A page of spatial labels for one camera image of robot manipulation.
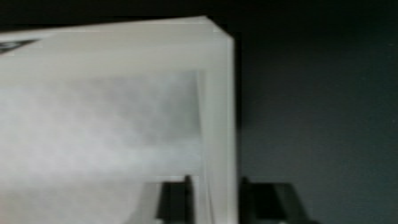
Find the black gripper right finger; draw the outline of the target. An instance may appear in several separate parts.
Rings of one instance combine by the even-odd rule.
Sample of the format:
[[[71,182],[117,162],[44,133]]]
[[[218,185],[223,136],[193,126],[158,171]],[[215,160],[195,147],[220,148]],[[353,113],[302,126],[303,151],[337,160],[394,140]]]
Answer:
[[[239,182],[239,224],[316,224],[289,183]]]

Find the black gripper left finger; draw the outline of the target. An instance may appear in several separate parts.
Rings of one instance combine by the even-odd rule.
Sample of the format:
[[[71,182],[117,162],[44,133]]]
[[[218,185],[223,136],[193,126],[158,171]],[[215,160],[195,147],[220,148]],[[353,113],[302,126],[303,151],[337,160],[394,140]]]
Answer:
[[[177,182],[163,182],[156,208],[161,224],[195,224],[193,183],[188,176]]]

